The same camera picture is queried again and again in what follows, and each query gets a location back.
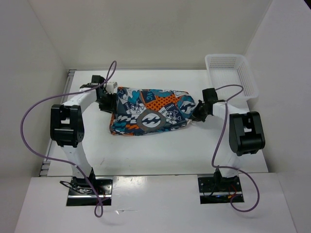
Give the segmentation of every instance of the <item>white plastic basket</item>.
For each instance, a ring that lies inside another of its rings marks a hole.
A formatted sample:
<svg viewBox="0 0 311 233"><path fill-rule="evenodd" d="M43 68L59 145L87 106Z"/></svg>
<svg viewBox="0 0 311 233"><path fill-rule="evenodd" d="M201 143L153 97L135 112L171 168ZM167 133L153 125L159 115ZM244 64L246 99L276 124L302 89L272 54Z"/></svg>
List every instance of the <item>white plastic basket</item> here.
<svg viewBox="0 0 311 233"><path fill-rule="evenodd" d="M259 91L249 68L246 58L238 54L210 54L205 57L207 75L213 87L238 84L244 91L237 95L233 101L246 101L258 97ZM218 99L227 99L238 91L240 87L228 87L217 91Z"/></svg>

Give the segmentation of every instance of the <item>gray circle logo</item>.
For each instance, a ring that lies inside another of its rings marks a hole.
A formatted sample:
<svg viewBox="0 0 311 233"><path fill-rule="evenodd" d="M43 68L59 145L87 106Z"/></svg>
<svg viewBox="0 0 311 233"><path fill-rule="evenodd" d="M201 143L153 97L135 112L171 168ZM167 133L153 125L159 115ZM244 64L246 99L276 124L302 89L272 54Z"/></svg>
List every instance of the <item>gray circle logo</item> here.
<svg viewBox="0 0 311 233"><path fill-rule="evenodd" d="M159 112L151 109L143 111L137 118L137 125L145 132L151 132L162 128L166 118Z"/></svg>

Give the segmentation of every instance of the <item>cartoon print fabric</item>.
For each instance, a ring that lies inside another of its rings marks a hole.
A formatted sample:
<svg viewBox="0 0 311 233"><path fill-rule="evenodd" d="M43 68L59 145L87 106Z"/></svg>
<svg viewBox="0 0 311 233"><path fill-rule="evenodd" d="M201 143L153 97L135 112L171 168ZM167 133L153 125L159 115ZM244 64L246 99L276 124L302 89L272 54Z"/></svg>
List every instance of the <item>cartoon print fabric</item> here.
<svg viewBox="0 0 311 233"><path fill-rule="evenodd" d="M112 134L143 135L185 127L195 108L184 91L118 87Z"/></svg>

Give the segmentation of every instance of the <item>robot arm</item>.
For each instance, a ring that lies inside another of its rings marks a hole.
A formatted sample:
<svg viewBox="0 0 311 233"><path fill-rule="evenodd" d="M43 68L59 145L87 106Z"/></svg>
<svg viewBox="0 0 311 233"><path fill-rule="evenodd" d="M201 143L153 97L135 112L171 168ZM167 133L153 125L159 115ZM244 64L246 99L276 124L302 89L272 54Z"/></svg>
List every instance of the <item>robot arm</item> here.
<svg viewBox="0 0 311 233"><path fill-rule="evenodd" d="M195 121L205 121L208 115L225 119L225 101L218 100L214 88L205 89L203 92L204 102L199 104L193 112ZM258 112L246 112L227 103L229 114L229 145L232 152L227 156L223 166L241 168L244 154L255 154L264 148L265 138L263 134L260 115ZM224 178L232 178L238 175L233 169L220 169Z"/></svg>
<svg viewBox="0 0 311 233"><path fill-rule="evenodd" d="M88 91L102 83L104 78L93 75L92 82L81 86L80 92L63 104L54 104L51 108L51 139L65 152L67 159L76 165L89 177L95 178L93 168L86 159L82 140L84 138L84 125L82 113L93 102L98 102L102 111L112 112L115 103L114 89L117 83L107 83L105 87ZM73 179L78 185L86 182L80 171L72 166Z"/></svg>

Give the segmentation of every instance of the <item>white table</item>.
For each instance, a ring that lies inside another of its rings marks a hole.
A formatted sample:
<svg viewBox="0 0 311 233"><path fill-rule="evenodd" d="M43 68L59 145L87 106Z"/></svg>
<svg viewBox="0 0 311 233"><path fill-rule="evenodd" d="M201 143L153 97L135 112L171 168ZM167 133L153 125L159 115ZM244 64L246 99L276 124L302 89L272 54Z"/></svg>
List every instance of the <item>white table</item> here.
<svg viewBox="0 0 311 233"><path fill-rule="evenodd" d="M66 207L69 177L32 178L15 233L294 233L282 188L274 173L254 173L258 207L238 213L229 203L200 204L196 175L114 177L112 205L104 216L94 206ZM245 203L256 202L252 182L240 176Z"/></svg>
<svg viewBox="0 0 311 233"><path fill-rule="evenodd" d="M105 70L76 71L70 92L90 82L92 75L106 76ZM188 91L196 102L202 90L211 87L206 70L117 70L111 81L118 86ZM247 103L241 107L248 110ZM85 137L83 146L96 175L167 175L213 173L211 159L223 121L208 116L205 123L193 122L186 128L145 136L111 135L111 114L101 112L93 103L83 113ZM216 164L230 152L228 130L220 146ZM66 159L55 142L50 157ZM263 154L245 156L247 172L268 172ZM48 176L71 176L69 165L51 161Z"/></svg>

